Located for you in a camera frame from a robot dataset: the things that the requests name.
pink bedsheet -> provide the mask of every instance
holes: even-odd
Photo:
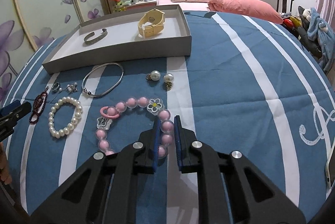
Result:
[[[157,5],[179,4],[183,11],[209,11],[205,2],[172,2],[171,0],[157,0]]]

flower charm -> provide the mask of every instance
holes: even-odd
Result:
[[[148,112],[152,113],[153,115],[157,115],[160,109],[164,109],[164,103],[161,99],[149,99],[149,104],[147,106]]]
[[[111,126],[111,123],[113,122],[113,120],[105,118],[103,116],[100,116],[99,118],[97,118],[97,128],[98,129],[104,129],[104,130],[109,130],[109,127]]]

pink pillow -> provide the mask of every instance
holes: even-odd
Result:
[[[261,0],[210,0],[211,11],[230,12],[282,24],[280,14],[270,4]]]

gray box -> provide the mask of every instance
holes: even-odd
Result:
[[[151,10],[165,12],[163,31],[149,38],[138,35],[137,22]],[[84,37],[95,31],[95,38],[106,28],[108,34],[87,46]],[[49,74],[109,62],[157,57],[189,56],[192,37],[179,5],[152,6],[113,13],[79,24],[44,60]]]

watch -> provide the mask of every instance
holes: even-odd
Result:
[[[158,9],[152,9],[145,13],[145,15],[138,22],[138,33],[143,36],[143,38],[154,36],[164,29],[164,12]]]

